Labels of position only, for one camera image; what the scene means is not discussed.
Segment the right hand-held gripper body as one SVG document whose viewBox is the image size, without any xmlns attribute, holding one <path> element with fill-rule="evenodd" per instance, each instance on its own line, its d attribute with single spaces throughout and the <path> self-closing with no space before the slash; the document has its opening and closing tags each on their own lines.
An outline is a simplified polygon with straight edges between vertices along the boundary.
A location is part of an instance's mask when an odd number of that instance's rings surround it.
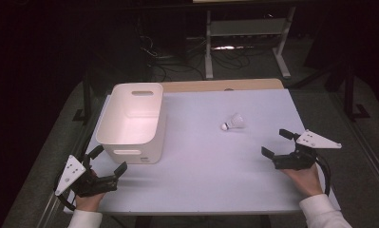
<svg viewBox="0 0 379 228">
<path fill-rule="evenodd" d="M 294 152 L 288 155 L 275 155 L 273 164 L 275 169 L 301 170 L 311 168 L 316 162 L 317 149 L 340 149 L 342 144 L 334 142 L 311 130 L 298 134 L 294 141 Z"/>
</svg>

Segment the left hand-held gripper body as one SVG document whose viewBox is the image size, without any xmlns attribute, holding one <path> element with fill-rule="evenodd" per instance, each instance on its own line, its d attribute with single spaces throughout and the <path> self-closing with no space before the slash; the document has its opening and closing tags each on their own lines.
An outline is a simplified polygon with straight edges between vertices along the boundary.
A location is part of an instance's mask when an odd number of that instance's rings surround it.
<svg viewBox="0 0 379 228">
<path fill-rule="evenodd" d="M 55 187 L 54 193 L 61 196 L 71 189 L 81 198 L 116 191 L 119 178 L 116 175 L 99 178 L 91 169 L 91 158 L 84 155 L 80 160 L 70 155 Z"/>
</svg>

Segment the white plastic storage bin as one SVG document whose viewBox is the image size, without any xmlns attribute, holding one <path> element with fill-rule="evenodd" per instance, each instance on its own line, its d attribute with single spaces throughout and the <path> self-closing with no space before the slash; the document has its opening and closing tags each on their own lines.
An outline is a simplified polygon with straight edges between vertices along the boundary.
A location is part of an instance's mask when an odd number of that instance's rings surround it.
<svg viewBox="0 0 379 228">
<path fill-rule="evenodd" d="M 96 141 L 116 163 L 156 163 L 166 127 L 163 87 L 158 83 L 115 85 L 99 120 Z"/>
</svg>

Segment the white feather shuttlecock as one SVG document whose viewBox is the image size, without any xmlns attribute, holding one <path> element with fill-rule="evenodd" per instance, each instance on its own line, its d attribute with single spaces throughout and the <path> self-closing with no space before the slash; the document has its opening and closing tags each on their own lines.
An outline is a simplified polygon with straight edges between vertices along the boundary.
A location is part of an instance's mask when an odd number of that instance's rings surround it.
<svg viewBox="0 0 379 228">
<path fill-rule="evenodd" d="M 227 119 L 221 126 L 220 128 L 223 131 L 227 131 L 230 129 L 235 129 L 235 128 L 243 128 L 245 126 L 244 119 L 242 116 L 238 113 L 232 115 L 229 119 Z"/>
</svg>

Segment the person's left hand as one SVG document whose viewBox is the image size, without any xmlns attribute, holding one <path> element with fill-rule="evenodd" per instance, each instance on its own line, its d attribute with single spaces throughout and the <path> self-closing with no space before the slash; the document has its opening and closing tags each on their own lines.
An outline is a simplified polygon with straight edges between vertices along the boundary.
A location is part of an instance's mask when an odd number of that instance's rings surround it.
<svg viewBox="0 0 379 228">
<path fill-rule="evenodd" d="M 75 197 L 76 209 L 86 212 L 97 212 L 105 193 L 100 193 L 91 197 Z"/>
</svg>

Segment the person's right hand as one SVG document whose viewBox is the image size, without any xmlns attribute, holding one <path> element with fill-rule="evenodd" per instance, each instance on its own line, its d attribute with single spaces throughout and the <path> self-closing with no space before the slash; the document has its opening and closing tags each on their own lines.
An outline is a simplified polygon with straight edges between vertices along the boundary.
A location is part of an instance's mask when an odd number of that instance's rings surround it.
<svg viewBox="0 0 379 228">
<path fill-rule="evenodd" d="M 296 188 L 306 197 L 323 194 L 318 170 L 315 164 L 308 169 L 283 169 L 282 172 L 293 181 Z"/>
</svg>

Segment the black metal stand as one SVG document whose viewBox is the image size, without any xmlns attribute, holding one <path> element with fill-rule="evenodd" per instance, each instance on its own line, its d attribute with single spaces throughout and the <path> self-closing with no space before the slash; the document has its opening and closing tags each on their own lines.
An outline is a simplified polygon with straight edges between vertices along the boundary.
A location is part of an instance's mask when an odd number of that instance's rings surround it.
<svg viewBox="0 0 379 228">
<path fill-rule="evenodd" d="M 83 77 L 83 107 L 78 109 L 72 119 L 73 122 L 82 122 L 86 125 L 91 117 L 91 86 L 88 72 Z"/>
<path fill-rule="evenodd" d="M 361 105 L 354 102 L 354 73 L 350 63 L 345 66 L 345 93 L 344 111 L 347 117 L 354 122 L 356 119 L 366 119 L 370 117 L 368 111 Z"/>
</svg>

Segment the white table cover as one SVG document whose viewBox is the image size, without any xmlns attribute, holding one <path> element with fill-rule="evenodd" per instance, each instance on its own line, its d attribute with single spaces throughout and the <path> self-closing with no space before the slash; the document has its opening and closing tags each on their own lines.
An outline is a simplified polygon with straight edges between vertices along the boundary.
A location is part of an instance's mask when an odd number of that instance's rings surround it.
<svg viewBox="0 0 379 228">
<path fill-rule="evenodd" d="M 302 196 L 262 156 L 294 150 L 281 128 L 304 125 L 286 89 L 167 93 L 161 159 L 131 164 L 100 210 L 113 215 L 246 215 L 296 212 Z M 223 131 L 234 114 L 243 128 Z"/>
</svg>

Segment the white metal desk frame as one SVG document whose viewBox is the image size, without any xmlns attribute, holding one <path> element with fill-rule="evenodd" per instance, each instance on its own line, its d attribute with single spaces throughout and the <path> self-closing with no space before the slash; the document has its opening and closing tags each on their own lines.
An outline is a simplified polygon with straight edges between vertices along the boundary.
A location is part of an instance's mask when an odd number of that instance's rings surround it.
<svg viewBox="0 0 379 228">
<path fill-rule="evenodd" d="M 276 63 L 284 79 L 290 79 L 291 73 L 287 68 L 282 51 L 294 19 L 296 7 L 290 7 L 286 18 L 251 19 L 233 21 L 212 21 L 211 11 L 207 12 L 206 20 L 206 48 L 205 48 L 205 78 L 212 80 L 213 63 L 211 55 L 211 38 L 238 35 L 279 35 L 280 42 L 272 48 Z"/>
</svg>

